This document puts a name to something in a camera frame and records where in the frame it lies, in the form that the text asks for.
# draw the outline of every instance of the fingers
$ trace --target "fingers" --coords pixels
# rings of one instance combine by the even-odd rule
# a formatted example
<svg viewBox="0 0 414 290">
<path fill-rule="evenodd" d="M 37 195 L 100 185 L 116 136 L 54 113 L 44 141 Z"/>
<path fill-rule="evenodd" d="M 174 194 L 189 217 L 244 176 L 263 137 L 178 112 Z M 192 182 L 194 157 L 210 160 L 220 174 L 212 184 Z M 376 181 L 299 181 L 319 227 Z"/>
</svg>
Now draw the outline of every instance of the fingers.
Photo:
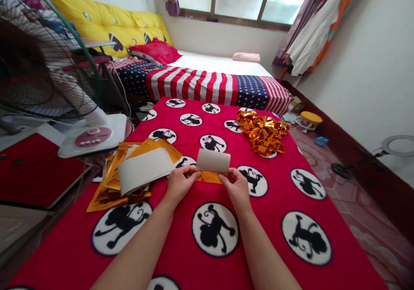
<svg viewBox="0 0 414 290">
<path fill-rule="evenodd" d="M 186 165 L 186 166 L 176 168 L 175 170 L 178 171 L 179 173 L 182 173 L 184 176 L 186 176 L 187 174 L 189 175 L 193 174 L 196 169 L 195 169 L 195 166 Z"/>
<path fill-rule="evenodd" d="M 235 181 L 245 179 L 245 176 L 243 176 L 243 174 L 234 167 L 229 168 L 229 175 L 231 175 Z"/>
<path fill-rule="evenodd" d="M 226 188 L 228 188 L 232 183 L 229 181 L 229 179 L 227 179 L 227 177 L 226 176 L 224 176 L 224 175 L 222 175 L 222 174 L 219 174 L 219 179 L 220 179 L 220 181 L 221 181 L 221 183 L 226 187 Z"/>
<path fill-rule="evenodd" d="M 196 171 L 187 180 L 193 184 L 199 178 L 199 176 L 201 176 L 201 171 Z"/>
</svg>

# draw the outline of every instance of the window frame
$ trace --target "window frame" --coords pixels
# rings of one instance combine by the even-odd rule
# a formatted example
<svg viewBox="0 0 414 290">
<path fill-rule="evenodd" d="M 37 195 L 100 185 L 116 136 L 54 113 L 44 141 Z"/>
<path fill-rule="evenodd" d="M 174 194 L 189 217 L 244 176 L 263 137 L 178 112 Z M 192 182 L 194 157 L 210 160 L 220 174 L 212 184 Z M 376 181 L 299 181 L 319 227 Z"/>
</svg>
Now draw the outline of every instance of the window frame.
<svg viewBox="0 0 414 290">
<path fill-rule="evenodd" d="M 266 2 L 267 0 L 262 0 L 262 5 L 260 6 L 259 15 L 257 16 L 256 20 L 216 14 L 214 12 L 216 8 L 216 0 L 211 0 L 210 12 L 203 12 L 203 11 L 198 11 L 194 9 L 181 8 L 180 16 L 187 17 L 187 18 L 206 20 L 210 22 L 223 22 L 223 23 L 229 23 L 229 24 L 234 24 L 234 25 L 243 25 L 247 27 L 289 31 L 290 28 L 292 27 L 292 25 L 290 24 L 262 20 L 262 15 L 264 12 L 264 8 L 266 6 Z"/>
</svg>

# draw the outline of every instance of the ring light stand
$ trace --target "ring light stand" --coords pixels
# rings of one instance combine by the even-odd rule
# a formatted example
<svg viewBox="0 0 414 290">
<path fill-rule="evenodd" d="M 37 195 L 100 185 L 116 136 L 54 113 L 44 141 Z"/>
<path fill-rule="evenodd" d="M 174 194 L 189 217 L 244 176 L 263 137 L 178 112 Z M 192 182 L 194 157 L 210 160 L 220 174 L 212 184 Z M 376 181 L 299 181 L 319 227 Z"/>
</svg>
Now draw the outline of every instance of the ring light stand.
<svg viewBox="0 0 414 290">
<path fill-rule="evenodd" d="M 370 153 L 367 153 L 366 151 L 364 151 L 363 149 L 361 149 L 360 147 L 354 147 L 354 149 L 356 149 L 358 152 L 360 152 L 364 159 L 350 164 L 348 166 L 344 166 L 342 164 L 339 163 L 334 163 L 331 165 L 331 168 L 333 170 L 334 173 L 336 173 L 337 175 L 341 176 L 342 178 L 345 179 L 350 179 L 352 178 L 352 172 L 351 169 L 358 167 L 364 163 L 371 163 L 372 165 L 374 165 L 377 170 L 380 171 L 385 171 L 386 167 L 384 165 L 382 165 L 381 163 L 379 163 L 376 159 L 379 157 L 382 157 L 384 155 L 394 155 L 394 156 L 400 156 L 400 157 L 410 157 L 410 156 L 414 156 L 414 150 L 409 151 L 409 152 L 399 152 L 399 151 L 394 151 L 392 150 L 389 146 L 391 144 L 391 142 L 395 141 L 395 140 L 400 140 L 400 139 L 407 139 L 410 140 L 414 143 L 414 136 L 405 136 L 405 135 L 401 135 L 401 136 L 392 136 L 389 137 L 387 139 L 385 139 L 382 144 L 381 144 L 381 149 L 382 151 L 379 153 L 376 153 L 374 155 L 371 155 Z"/>
</svg>

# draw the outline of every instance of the small yellow stool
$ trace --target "small yellow stool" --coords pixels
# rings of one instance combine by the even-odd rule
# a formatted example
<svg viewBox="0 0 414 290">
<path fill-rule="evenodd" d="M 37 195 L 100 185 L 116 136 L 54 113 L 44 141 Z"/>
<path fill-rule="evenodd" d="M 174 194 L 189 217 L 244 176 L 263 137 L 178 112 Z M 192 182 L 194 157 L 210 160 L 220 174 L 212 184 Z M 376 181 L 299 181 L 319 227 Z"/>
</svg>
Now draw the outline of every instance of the small yellow stool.
<svg viewBox="0 0 414 290">
<path fill-rule="evenodd" d="M 309 125 L 304 125 L 303 121 L 307 121 Z M 292 122 L 292 124 L 298 124 L 305 128 L 302 130 L 303 133 L 307 133 L 308 130 L 315 130 L 316 126 L 321 124 L 322 118 L 319 115 L 316 115 L 315 113 L 311 113 L 308 111 L 303 111 L 300 116 L 296 117 L 295 120 Z"/>
</svg>

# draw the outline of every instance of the yellow pillow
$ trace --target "yellow pillow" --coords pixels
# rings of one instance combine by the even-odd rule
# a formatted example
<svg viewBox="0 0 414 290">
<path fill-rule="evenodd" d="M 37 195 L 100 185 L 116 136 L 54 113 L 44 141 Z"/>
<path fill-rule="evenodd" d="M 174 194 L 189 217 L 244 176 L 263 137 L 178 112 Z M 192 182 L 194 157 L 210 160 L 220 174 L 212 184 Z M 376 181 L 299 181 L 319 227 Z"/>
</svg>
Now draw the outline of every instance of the yellow pillow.
<svg viewBox="0 0 414 290">
<path fill-rule="evenodd" d="M 149 43 L 154 37 L 173 45 L 161 15 L 129 12 L 115 5 L 92 0 L 52 0 L 83 38 L 114 41 L 104 46 L 113 57 L 129 56 L 127 48 Z"/>
</svg>

